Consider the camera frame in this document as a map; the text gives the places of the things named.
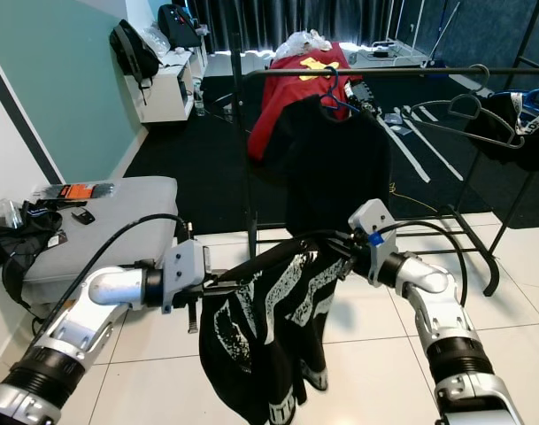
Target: white tile floor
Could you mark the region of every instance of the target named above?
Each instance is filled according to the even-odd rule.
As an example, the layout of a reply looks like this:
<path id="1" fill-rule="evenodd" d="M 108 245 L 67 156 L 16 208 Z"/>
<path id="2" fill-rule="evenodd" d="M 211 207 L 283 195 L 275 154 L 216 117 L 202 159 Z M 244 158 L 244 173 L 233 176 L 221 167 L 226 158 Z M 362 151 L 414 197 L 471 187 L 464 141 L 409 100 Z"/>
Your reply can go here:
<path id="1" fill-rule="evenodd" d="M 488 243 L 499 221 L 490 213 L 467 217 Z M 263 231 L 261 238 L 282 237 Z M 245 234 L 200 236 L 211 245 L 213 266 L 246 258 Z M 439 237 L 401 237 L 402 250 L 446 246 Z M 539 425 L 539 229 L 508 230 L 497 249 L 501 283 L 481 294 L 487 268 L 468 256 L 467 309 L 527 425 Z M 459 278 L 451 255 L 425 259 Z M 67 404 L 65 425 L 244 423 L 217 398 L 197 356 L 197 335 L 187 334 L 184 312 L 128 313 L 102 364 L 93 367 Z M 436 408 L 433 382 L 412 325 L 410 307 L 392 292 L 357 276 L 340 282 L 325 332 L 329 390 L 308 388 L 296 424 L 429 424 Z"/>

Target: black curtain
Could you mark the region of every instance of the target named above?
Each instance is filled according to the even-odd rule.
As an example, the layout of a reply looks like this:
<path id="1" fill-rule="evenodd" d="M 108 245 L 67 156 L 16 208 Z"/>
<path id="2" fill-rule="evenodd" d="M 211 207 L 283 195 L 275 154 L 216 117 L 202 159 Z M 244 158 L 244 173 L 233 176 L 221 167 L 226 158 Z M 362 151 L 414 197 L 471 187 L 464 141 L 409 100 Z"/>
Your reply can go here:
<path id="1" fill-rule="evenodd" d="M 327 40 L 371 44 L 382 39 L 388 0 L 195 0 L 211 33 L 212 51 L 229 50 L 237 28 L 243 50 L 276 50 L 295 31 L 316 29 Z"/>

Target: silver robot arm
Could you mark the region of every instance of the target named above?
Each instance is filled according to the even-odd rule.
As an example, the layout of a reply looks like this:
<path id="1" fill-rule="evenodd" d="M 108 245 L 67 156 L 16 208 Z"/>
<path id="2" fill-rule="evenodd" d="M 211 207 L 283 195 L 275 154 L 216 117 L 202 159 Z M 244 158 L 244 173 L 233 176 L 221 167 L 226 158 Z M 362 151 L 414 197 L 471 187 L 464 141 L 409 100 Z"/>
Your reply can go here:
<path id="1" fill-rule="evenodd" d="M 437 425 L 522 425 L 504 382 L 494 375 L 480 338 L 457 300 L 457 284 L 441 267 L 423 263 L 412 254 L 399 254 L 396 232 L 380 235 L 394 223 L 379 200 L 368 201 L 350 218 L 354 234 L 366 235 L 363 257 L 350 254 L 360 243 L 354 236 L 339 251 L 349 259 L 341 274 L 358 261 L 373 286 L 394 288 L 416 312 L 423 350 L 435 379 L 441 419 Z M 211 278 L 207 248 L 188 240 L 172 248 L 163 270 L 95 271 L 82 284 L 77 302 L 50 325 L 48 331 L 16 363 L 0 384 L 0 424 L 53 425 L 86 371 L 94 364 L 113 332 L 113 324 L 128 309 L 160 307 L 196 299 Z M 216 285 L 223 294 L 235 285 Z M 189 303 L 189 331 L 196 331 L 196 310 Z"/>

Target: white plastic bag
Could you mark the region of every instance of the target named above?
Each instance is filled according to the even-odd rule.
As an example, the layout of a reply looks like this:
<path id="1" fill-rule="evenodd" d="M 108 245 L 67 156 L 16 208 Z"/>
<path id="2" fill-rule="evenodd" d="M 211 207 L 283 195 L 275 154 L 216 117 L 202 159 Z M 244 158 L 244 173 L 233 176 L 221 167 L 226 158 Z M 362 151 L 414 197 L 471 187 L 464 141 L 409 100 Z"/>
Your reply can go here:
<path id="1" fill-rule="evenodd" d="M 275 60 L 304 55 L 313 49 L 330 50 L 332 49 L 332 44 L 314 29 L 310 33 L 299 31 L 291 34 L 289 39 L 279 46 L 279 49 L 275 52 Z"/>
<path id="2" fill-rule="evenodd" d="M 169 40 L 158 28 L 144 28 L 141 31 L 140 36 L 160 58 L 166 55 L 171 49 L 171 43 L 169 43 Z"/>

